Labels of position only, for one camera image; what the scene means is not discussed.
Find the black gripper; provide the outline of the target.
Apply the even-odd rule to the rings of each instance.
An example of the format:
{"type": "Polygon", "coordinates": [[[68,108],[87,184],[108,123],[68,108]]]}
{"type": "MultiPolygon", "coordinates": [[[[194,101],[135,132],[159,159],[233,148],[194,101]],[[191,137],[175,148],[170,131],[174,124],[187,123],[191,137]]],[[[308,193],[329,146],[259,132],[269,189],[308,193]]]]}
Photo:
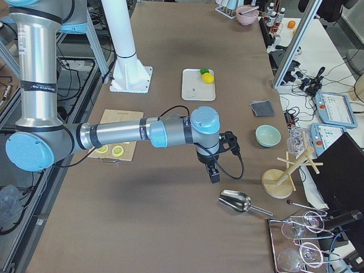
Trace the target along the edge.
{"type": "Polygon", "coordinates": [[[238,139],[231,131],[219,133],[218,142],[211,147],[206,144],[196,143],[197,158],[201,163],[205,164],[212,184],[220,182],[220,173],[215,162],[221,154],[228,151],[238,156],[238,139]]]}

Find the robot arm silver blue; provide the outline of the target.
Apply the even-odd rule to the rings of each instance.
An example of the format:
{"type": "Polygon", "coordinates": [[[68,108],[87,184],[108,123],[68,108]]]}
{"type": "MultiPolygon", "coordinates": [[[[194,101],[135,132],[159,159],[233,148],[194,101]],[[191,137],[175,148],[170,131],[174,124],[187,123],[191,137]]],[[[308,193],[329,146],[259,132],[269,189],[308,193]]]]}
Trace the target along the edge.
{"type": "Polygon", "coordinates": [[[218,157],[240,155],[237,137],[221,132],[216,110],[201,106],[186,116],[136,119],[122,117],[104,123],[66,124],[57,115],[56,34],[84,33],[88,28],[85,1],[9,1],[18,28],[22,115],[6,141],[7,157],[25,171],[40,171],[82,150],[148,140],[154,147],[194,145],[210,180],[217,183],[223,168],[218,157]]]}

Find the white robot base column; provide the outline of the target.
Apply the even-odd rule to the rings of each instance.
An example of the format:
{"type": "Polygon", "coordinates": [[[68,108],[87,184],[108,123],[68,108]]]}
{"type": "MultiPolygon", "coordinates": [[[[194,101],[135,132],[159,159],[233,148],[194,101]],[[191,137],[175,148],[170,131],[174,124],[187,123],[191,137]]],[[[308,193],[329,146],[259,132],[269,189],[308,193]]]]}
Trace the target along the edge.
{"type": "Polygon", "coordinates": [[[113,41],[116,62],[110,91],[148,93],[152,67],[145,67],[137,57],[126,1],[102,1],[113,41]]]}

